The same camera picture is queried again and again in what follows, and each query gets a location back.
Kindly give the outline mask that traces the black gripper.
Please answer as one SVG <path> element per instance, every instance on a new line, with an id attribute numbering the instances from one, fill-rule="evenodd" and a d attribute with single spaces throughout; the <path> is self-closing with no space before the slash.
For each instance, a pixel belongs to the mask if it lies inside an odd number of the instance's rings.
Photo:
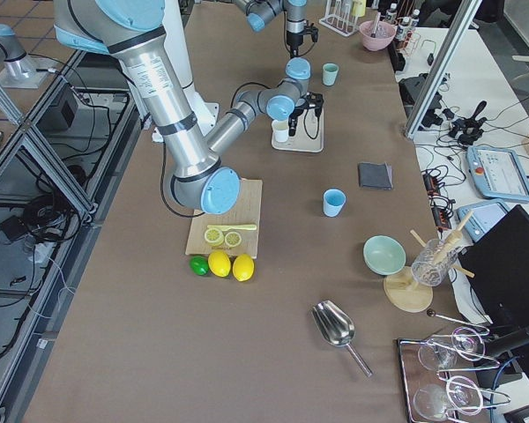
<path id="1" fill-rule="evenodd" d="M 297 131 L 298 117 L 307 110 L 313 110 L 316 118 L 323 112 L 324 97 L 321 93 L 308 92 L 300 98 L 294 107 L 294 111 L 288 118 L 288 135 L 294 136 Z"/>
<path id="2" fill-rule="evenodd" d="M 313 42 L 318 40 L 318 28 L 308 21 L 288 21 L 286 23 L 286 45 L 290 49 L 290 57 L 299 56 L 298 48 L 303 44 L 305 35 L 309 35 Z"/>

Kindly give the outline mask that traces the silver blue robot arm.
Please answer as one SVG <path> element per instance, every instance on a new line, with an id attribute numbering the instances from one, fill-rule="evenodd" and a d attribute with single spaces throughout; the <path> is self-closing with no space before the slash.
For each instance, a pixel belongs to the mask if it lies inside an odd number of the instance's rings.
<path id="1" fill-rule="evenodd" d="M 309 62 L 291 53 L 286 76 L 271 89 L 240 93 L 216 125 L 203 133 L 167 52 L 165 18 L 180 20 L 176 1 L 56 1 L 56 38 L 63 45 L 112 56 L 127 70 L 174 160 L 165 190 L 180 205 L 209 214 L 228 212 L 240 178 L 220 155 L 268 115 L 285 121 L 307 94 Z"/>
<path id="2" fill-rule="evenodd" d="M 307 19 L 306 0 L 234 0 L 250 28 L 258 33 L 275 18 L 284 22 L 284 47 L 291 58 L 305 56 L 318 42 L 318 28 Z"/>

